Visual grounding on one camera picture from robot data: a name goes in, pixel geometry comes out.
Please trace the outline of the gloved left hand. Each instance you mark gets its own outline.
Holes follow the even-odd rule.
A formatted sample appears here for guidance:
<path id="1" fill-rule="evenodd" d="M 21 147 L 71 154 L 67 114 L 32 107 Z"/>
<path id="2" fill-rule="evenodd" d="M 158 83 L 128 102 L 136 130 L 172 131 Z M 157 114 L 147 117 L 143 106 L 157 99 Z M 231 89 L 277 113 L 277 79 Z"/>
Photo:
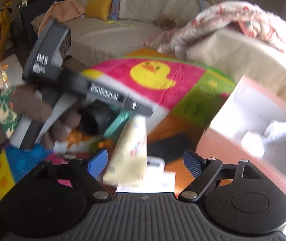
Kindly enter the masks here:
<path id="1" fill-rule="evenodd" d="M 67 140 L 68 129 L 77 128 L 82 116 L 79 110 L 84 106 L 77 101 L 64 112 L 51 128 L 42 136 L 42 146 L 51 151 L 58 142 Z M 0 89 L 0 153 L 16 130 L 22 117 L 44 123 L 52 114 L 52 108 L 23 86 Z"/>

